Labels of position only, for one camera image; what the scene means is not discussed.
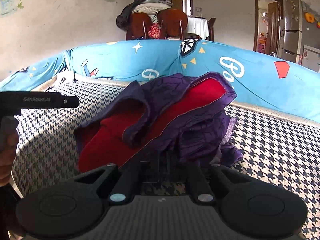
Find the person's left hand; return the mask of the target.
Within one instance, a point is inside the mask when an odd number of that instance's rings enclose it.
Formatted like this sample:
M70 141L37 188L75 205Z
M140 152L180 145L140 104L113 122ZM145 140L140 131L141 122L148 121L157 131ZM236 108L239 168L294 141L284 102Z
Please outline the person's left hand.
M16 148L19 142L18 133L15 131L7 136L7 142L1 151L0 161L0 186L3 187L9 183L12 165L16 157Z

